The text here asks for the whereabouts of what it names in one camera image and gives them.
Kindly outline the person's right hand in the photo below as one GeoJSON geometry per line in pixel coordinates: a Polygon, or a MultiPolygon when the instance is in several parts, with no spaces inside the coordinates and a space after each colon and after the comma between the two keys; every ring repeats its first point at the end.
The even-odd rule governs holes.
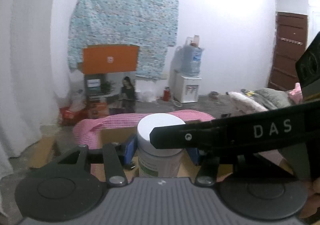
{"type": "Polygon", "coordinates": [[[300,218],[308,218],[314,215],[319,208],[319,178],[314,180],[313,182],[305,181],[304,185],[308,190],[308,199],[300,213],[300,218]]]}

